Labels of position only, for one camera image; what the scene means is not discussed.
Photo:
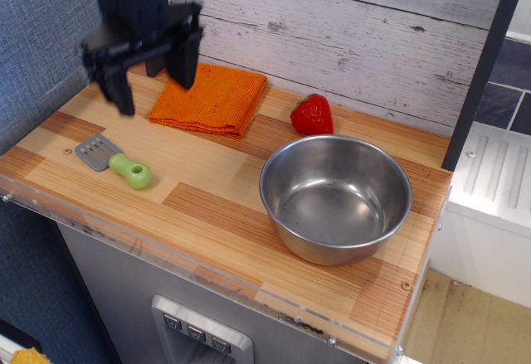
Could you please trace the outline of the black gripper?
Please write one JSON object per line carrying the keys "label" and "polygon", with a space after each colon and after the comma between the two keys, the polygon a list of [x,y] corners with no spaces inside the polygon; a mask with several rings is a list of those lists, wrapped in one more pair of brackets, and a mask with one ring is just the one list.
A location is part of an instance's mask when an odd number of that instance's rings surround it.
{"label": "black gripper", "polygon": [[122,115],[135,107],[127,70],[142,61],[162,61],[184,89],[195,81],[203,29],[198,2],[168,0],[97,0],[100,25],[78,43],[90,81]]}

